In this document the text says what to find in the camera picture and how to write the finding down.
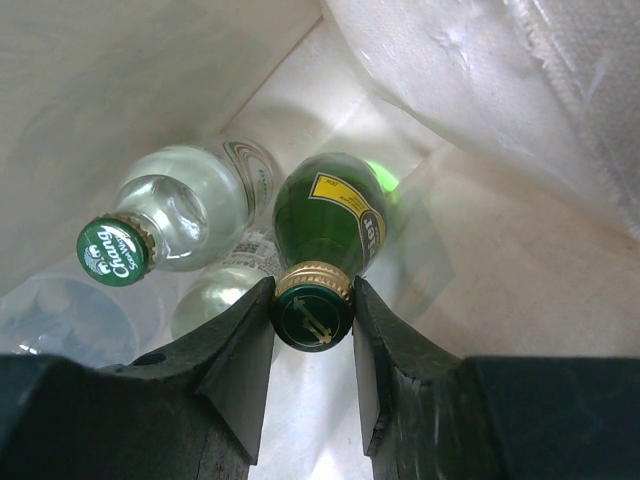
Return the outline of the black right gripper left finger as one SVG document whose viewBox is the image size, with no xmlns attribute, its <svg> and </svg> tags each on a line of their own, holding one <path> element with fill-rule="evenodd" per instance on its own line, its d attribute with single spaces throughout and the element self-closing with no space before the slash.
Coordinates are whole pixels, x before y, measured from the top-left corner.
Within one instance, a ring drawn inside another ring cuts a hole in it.
<svg viewBox="0 0 640 480">
<path fill-rule="evenodd" d="M 258 460 L 274 281 L 128 365 L 1 359 L 5 479 L 244 479 Z"/>
</svg>

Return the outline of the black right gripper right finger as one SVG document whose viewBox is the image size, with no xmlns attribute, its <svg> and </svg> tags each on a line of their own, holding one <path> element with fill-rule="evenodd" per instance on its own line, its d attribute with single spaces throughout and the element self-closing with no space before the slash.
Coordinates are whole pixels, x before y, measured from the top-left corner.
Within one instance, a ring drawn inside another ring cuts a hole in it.
<svg viewBox="0 0 640 480">
<path fill-rule="evenodd" d="M 635 358 L 455 357 L 355 282 L 364 453 L 377 479 L 635 479 Z"/>
</svg>

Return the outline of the green glass bottle yellow label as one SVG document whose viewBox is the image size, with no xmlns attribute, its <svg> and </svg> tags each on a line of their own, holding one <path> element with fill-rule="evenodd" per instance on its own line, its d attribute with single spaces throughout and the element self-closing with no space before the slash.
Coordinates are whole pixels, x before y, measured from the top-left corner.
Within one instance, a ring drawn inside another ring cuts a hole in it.
<svg viewBox="0 0 640 480">
<path fill-rule="evenodd" d="M 310 157 L 286 178 L 273 210 L 283 272 L 271 321 L 282 341 L 315 353 L 349 332 L 353 282 L 385 244 L 388 205 L 371 165 L 346 153 Z"/>
</svg>

